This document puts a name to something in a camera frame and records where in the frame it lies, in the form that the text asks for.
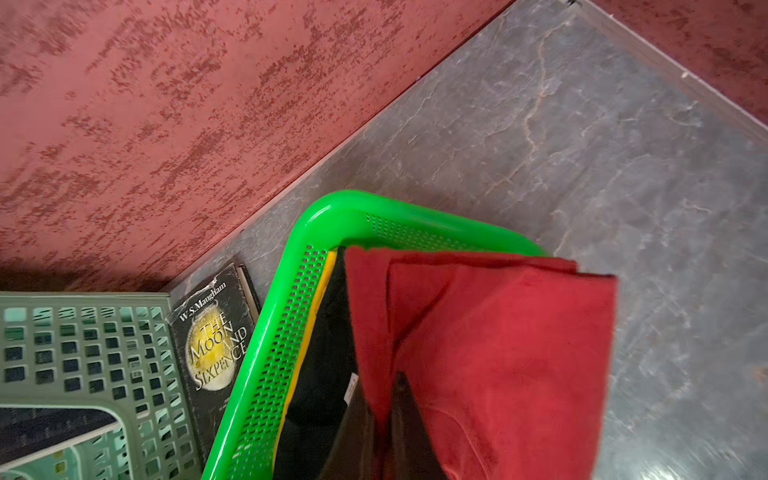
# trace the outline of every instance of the clothing label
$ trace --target clothing label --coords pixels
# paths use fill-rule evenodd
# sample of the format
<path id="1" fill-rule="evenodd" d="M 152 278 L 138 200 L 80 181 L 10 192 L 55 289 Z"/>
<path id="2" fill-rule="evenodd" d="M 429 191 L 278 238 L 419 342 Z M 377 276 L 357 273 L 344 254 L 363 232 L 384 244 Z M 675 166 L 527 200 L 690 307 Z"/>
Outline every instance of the clothing label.
<path id="1" fill-rule="evenodd" d="M 354 372 L 352 372 L 352 376 L 349 377 L 349 385 L 346 386 L 346 392 L 344 393 L 344 401 L 347 405 L 349 405 L 349 402 L 352 400 L 352 394 L 355 392 L 355 387 L 357 386 L 357 380 L 359 378 L 360 377 Z"/>

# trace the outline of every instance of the gray-green plastic basket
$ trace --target gray-green plastic basket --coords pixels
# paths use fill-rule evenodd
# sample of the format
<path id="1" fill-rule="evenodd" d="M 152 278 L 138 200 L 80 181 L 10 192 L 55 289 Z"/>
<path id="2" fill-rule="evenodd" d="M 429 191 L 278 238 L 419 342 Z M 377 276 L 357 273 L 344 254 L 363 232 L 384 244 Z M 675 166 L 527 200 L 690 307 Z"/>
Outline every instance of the gray-green plastic basket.
<path id="1" fill-rule="evenodd" d="M 197 480 L 202 468 L 165 323 L 168 299 L 166 293 L 0 293 L 0 406 L 111 413 L 120 429 L 67 454 L 88 467 L 87 480 Z"/>

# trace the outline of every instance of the baseboard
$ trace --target baseboard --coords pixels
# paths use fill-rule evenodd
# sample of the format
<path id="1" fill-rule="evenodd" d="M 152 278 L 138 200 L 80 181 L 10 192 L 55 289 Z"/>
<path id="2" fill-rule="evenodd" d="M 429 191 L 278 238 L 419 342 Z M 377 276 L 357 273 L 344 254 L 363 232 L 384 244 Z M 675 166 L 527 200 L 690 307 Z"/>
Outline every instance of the baseboard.
<path id="1" fill-rule="evenodd" d="M 683 93 L 699 101 L 723 120 L 741 128 L 750 140 L 768 147 L 768 126 L 662 52 L 656 45 L 639 36 L 591 0 L 577 0 L 570 8 L 576 8 L 579 15 L 601 34 L 625 47 Z"/>
<path id="2" fill-rule="evenodd" d="M 339 151 L 341 148 L 347 145 L 356 135 L 363 132 L 382 113 L 382 111 L 384 111 L 384 109 L 382 109 L 379 113 L 374 115 L 370 120 L 368 120 L 365 124 L 363 124 L 362 127 L 355 130 L 343 142 L 337 145 L 336 148 L 328 152 L 328 154 L 326 154 L 323 158 L 317 161 L 317 163 L 315 163 L 307 171 L 301 174 L 297 179 L 295 179 L 290 184 L 288 184 L 287 187 L 283 188 L 280 192 L 278 192 L 274 197 L 272 197 L 270 201 L 266 202 L 261 208 L 259 208 L 259 210 L 256 210 L 254 214 L 252 214 L 250 217 L 245 219 L 240 225 L 238 225 L 237 228 L 235 228 L 234 230 L 229 232 L 224 238 L 216 242 L 216 244 L 213 245 L 210 249 L 208 249 L 208 251 L 204 253 L 202 257 L 195 260 L 190 266 L 188 266 L 181 273 L 176 275 L 173 280 L 171 280 L 166 286 L 163 287 L 161 292 L 170 292 L 176 286 L 178 286 L 181 282 L 183 282 L 185 278 L 187 278 L 189 275 L 194 273 L 195 270 L 203 266 L 211 258 L 215 257 L 216 254 L 219 253 L 221 250 L 223 250 L 224 247 L 229 242 L 233 241 L 238 235 L 240 235 L 243 232 L 243 230 L 247 229 L 248 227 L 256 223 L 256 220 L 259 220 L 270 208 L 272 208 L 275 204 L 277 204 L 277 202 L 281 201 L 288 193 L 290 193 L 294 188 L 296 188 L 297 185 L 303 182 L 309 175 L 314 173 L 315 170 L 322 167 L 337 151 Z"/>

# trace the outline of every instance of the yellow moon illustration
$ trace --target yellow moon illustration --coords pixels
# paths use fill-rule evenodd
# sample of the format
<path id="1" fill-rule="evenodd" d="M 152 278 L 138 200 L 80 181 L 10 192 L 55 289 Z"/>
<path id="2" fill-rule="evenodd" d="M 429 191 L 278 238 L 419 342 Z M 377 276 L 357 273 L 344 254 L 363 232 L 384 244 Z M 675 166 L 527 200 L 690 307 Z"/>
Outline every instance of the yellow moon illustration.
<path id="1" fill-rule="evenodd" d="M 227 365 L 227 367 L 223 371 L 220 371 L 215 377 L 211 378 L 211 375 L 208 373 L 210 371 L 209 369 L 221 361 L 224 355 L 228 353 L 226 342 L 229 341 L 229 338 L 226 332 L 221 330 L 221 334 L 223 335 L 222 341 L 210 341 L 210 339 L 213 338 L 210 326 L 220 326 L 221 315 L 221 308 L 219 308 L 217 303 L 203 308 L 203 310 L 195 316 L 192 326 L 189 329 L 189 333 L 187 334 L 187 348 L 185 349 L 187 369 L 189 370 L 190 375 L 193 379 L 205 379 L 202 387 L 203 390 L 210 390 L 212 392 L 221 390 L 229 385 L 232 382 L 232 378 L 235 376 L 235 365 L 229 362 L 222 363 L 222 365 Z M 191 350 L 194 349 L 200 351 L 198 349 L 200 345 L 204 346 L 205 354 L 201 356 L 195 355 L 193 358 Z"/>

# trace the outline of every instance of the folded clothes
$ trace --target folded clothes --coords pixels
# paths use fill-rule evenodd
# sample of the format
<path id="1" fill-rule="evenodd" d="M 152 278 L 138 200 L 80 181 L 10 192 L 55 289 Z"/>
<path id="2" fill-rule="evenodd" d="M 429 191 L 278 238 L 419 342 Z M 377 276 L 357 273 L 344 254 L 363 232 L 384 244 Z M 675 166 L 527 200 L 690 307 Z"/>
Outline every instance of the folded clothes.
<path id="1" fill-rule="evenodd" d="M 388 437 L 404 372 L 449 478 L 589 478 L 617 280 L 558 258 L 346 251 L 360 380 Z"/>

